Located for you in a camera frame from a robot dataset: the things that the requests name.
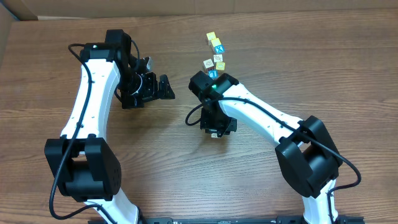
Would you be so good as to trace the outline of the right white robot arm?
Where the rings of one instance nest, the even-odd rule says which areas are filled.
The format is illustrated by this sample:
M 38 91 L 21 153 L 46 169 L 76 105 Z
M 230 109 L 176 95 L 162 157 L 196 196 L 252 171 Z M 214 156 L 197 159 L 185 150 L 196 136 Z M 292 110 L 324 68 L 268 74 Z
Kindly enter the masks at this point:
M 327 128 L 310 116 L 302 120 L 260 100 L 228 74 L 212 79 L 199 71 L 189 90 L 202 103 L 199 124 L 206 133 L 222 137 L 243 122 L 275 148 L 285 181 L 302 196 L 307 223 L 336 223 L 332 188 L 342 160 Z

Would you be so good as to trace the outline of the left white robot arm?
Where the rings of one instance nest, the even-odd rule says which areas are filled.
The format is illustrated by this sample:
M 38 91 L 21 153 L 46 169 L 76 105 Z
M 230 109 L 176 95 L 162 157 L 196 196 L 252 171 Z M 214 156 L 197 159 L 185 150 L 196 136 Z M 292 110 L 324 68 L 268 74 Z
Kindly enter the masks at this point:
M 104 223 L 145 223 L 121 188 L 121 165 L 106 140 L 111 102 L 117 98 L 124 109 L 142 108 L 175 94 L 166 75 L 152 72 L 150 57 L 132 54 L 137 45 L 121 29 L 80 48 L 81 82 L 72 113 L 60 137 L 44 147 L 54 177 L 50 193 L 95 209 Z

